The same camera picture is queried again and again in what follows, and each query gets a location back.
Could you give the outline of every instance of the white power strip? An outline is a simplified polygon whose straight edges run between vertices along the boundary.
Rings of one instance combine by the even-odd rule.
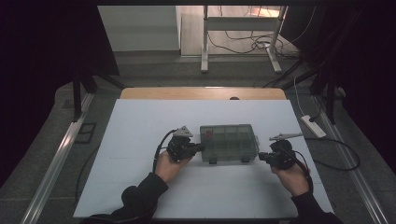
[[[309,121],[309,115],[305,115],[301,117],[301,120],[305,123],[305,125],[311,130],[311,132],[318,138],[326,136],[326,133],[317,125],[316,122]]]

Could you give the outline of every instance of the black sleeve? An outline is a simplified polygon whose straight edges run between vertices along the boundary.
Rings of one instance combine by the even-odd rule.
[[[298,217],[292,224],[342,224],[343,222],[333,213],[325,213],[319,206],[311,192],[291,197],[297,207]]]
[[[115,210],[111,215],[93,215],[85,218],[82,223],[100,223],[98,222],[100,219],[125,220],[142,216],[147,217],[147,215],[151,218],[158,199],[167,190],[168,186],[159,176],[149,173],[139,186],[131,186],[122,193],[122,208]]]

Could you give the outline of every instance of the storage box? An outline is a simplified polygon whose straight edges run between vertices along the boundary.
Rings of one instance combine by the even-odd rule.
[[[206,145],[202,160],[210,164],[218,161],[253,161],[259,147],[250,124],[201,126],[201,143]]]

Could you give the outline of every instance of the white wall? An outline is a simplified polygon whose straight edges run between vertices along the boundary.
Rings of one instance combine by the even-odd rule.
[[[178,6],[98,8],[113,51],[180,49]]]

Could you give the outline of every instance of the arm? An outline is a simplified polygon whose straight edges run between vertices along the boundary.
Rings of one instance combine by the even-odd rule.
[[[122,208],[115,210],[111,215],[93,215],[84,219],[82,223],[111,223],[111,220],[126,220],[136,217],[150,220],[155,212],[158,199],[168,190],[167,183],[172,181],[190,160],[191,158],[173,162],[168,152],[164,151],[158,159],[155,174],[149,173],[139,186],[131,186],[122,193]]]
[[[308,183],[303,170],[294,164],[288,170],[279,170],[271,167],[271,171],[276,174],[282,185],[291,193],[291,200],[297,207],[298,217],[293,224],[341,224],[343,223],[333,213],[325,213],[319,206],[314,195],[309,192]]]

